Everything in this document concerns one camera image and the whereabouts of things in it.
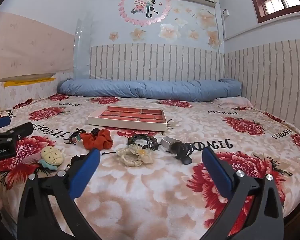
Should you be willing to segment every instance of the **blue gripper pad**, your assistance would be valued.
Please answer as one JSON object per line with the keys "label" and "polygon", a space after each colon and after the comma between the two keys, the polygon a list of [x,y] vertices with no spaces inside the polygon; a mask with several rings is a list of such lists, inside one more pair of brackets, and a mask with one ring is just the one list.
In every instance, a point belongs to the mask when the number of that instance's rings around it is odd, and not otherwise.
{"label": "blue gripper pad", "polygon": [[0,128],[8,126],[11,123],[11,119],[8,116],[0,118]]}
{"label": "blue gripper pad", "polygon": [[88,153],[88,156],[85,157],[85,162],[70,181],[69,195],[72,200],[81,196],[92,175],[98,168],[99,163],[100,151],[94,148]]}
{"label": "blue gripper pad", "polygon": [[230,200],[233,195],[233,182],[210,147],[206,147],[202,151],[202,162],[220,195]]}

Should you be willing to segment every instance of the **blue comforter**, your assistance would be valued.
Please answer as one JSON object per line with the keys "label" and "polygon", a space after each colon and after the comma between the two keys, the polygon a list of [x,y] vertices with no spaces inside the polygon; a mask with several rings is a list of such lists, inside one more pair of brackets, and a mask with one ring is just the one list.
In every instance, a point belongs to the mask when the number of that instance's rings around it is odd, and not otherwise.
{"label": "blue comforter", "polygon": [[234,79],[167,81],[112,81],[70,79],[58,85],[58,93],[85,97],[150,98],[207,102],[241,95],[241,83]]}

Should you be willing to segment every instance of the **white box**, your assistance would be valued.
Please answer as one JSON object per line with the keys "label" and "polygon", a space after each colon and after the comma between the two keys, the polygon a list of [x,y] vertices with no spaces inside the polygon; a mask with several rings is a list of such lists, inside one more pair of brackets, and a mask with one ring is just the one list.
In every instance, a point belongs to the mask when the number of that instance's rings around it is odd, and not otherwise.
{"label": "white box", "polygon": [[108,110],[109,106],[101,106],[95,112],[88,116],[88,124],[105,126],[105,127],[117,127],[125,129],[134,129],[134,130],[146,130],[146,131],[166,131],[167,129],[167,120],[164,115],[162,108],[154,107],[140,107],[140,106],[120,106],[120,105],[110,105],[110,107],[123,107],[123,108],[137,108],[137,109],[146,109],[146,110],[160,110],[163,122],[141,122],[141,121],[128,121],[128,120],[118,120],[110,118],[100,118],[99,116]]}

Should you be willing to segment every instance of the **pink wall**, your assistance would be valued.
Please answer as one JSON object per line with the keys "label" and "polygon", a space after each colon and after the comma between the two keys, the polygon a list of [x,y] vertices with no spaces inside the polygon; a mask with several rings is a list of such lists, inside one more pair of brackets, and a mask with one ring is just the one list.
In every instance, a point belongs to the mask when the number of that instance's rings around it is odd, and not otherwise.
{"label": "pink wall", "polygon": [[0,12],[0,79],[73,71],[74,35]]}

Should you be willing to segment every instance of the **bedspread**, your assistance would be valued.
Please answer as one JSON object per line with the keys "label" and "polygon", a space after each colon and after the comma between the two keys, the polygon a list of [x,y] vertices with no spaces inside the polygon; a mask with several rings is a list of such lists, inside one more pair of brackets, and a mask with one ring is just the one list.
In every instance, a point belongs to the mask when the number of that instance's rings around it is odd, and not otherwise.
{"label": "bedspread", "polygon": [[[97,107],[115,103],[161,107],[168,127],[164,133],[108,128],[114,145],[102,152],[125,147],[134,133],[154,135],[159,142],[164,135],[183,142],[201,142],[201,147],[210,146],[235,170],[259,178],[272,174],[284,216],[300,202],[300,135],[274,116],[245,107],[222,109],[214,103],[56,94],[37,101],[30,99],[0,113],[11,117],[11,125],[0,131],[29,121],[34,124],[33,134],[18,141],[17,156],[0,161],[4,205],[16,222],[27,176],[55,174],[24,159],[29,160],[45,146],[54,146],[65,156],[58,168],[64,169],[73,156],[88,153],[82,141],[65,144],[64,138],[76,128],[91,132],[96,126],[88,124],[87,116]],[[116,154],[102,155],[88,186],[75,200],[104,240],[200,239],[226,205],[227,200],[220,196],[202,163],[201,152],[191,155],[190,165],[183,165],[162,146],[152,155],[154,163],[140,167],[124,166]],[[61,228],[71,233],[55,198],[50,200]],[[240,230],[251,203],[248,197],[231,233]]]}

